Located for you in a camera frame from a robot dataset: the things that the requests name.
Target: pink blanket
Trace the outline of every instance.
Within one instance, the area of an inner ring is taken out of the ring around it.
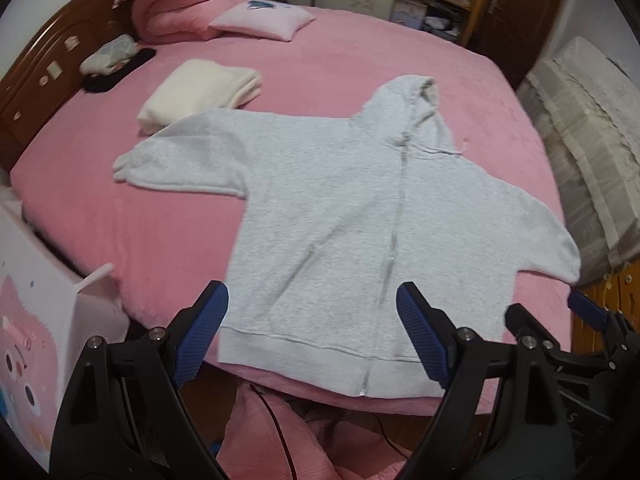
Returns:
[[[247,0],[134,0],[131,18],[148,43],[205,41],[220,31],[209,26],[223,12]]]
[[[282,430],[298,480],[393,480],[404,465],[398,450],[411,453],[344,420],[305,422],[279,396],[264,393],[263,398]],[[218,463],[233,480],[292,478],[274,421],[248,383],[238,388]]]
[[[318,18],[290,43],[222,36],[160,46],[153,60],[113,90],[72,97],[12,171],[12,184],[31,221],[85,272],[113,262],[124,305],[144,325],[166,325],[209,280],[224,279],[242,219],[243,202],[232,197],[154,192],[112,178],[117,156],[142,139],[136,124],[140,107],[189,58],[261,71],[263,93],[246,108],[304,116],[347,117],[396,76],[434,76],[440,111],[456,143],[461,146],[468,138],[465,156],[561,217],[542,142],[494,63],[375,18],[339,10],[310,12]],[[520,274],[514,283],[513,299],[566,348],[567,293],[566,285],[545,276]],[[207,360],[215,362],[213,349]],[[364,411],[428,415],[438,402],[341,397],[260,370],[234,371],[280,391]]]

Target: wooden headboard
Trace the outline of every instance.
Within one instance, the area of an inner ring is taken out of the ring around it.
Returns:
[[[31,139],[80,88],[80,64],[100,46],[135,36],[130,3],[71,0],[45,23],[0,82],[0,166],[11,170]]]

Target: white box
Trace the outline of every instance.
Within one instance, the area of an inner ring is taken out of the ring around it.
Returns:
[[[66,385],[86,340],[123,341],[112,264],[86,279],[67,269],[11,206],[0,202],[0,413],[23,446],[49,468]]]
[[[405,14],[415,20],[423,20],[427,15],[427,6],[411,0],[396,0],[394,12]]]

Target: metal screw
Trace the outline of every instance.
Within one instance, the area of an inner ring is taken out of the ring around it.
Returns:
[[[166,330],[161,326],[156,326],[149,330],[149,339],[152,341],[160,341],[166,335]]]
[[[529,350],[534,349],[536,346],[538,346],[538,342],[536,341],[535,338],[531,337],[530,335],[526,335],[524,336],[520,342],[523,344],[523,346],[525,348],[528,348]]]
[[[458,337],[462,339],[462,341],[471,341],[476,337],[476,333],[470,328],[463,326],[462,328],[458,329]]]
[[[92,335],[86,342],[86,345],[95,350],[102,344],[102,338],[99,335]]]

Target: white pillow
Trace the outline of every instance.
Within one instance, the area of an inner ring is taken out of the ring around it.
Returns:
[[[209,25],[227,32],[291,41],[297,30],[315,18],[301,7],[269,0],[249,0],[221,14]]]

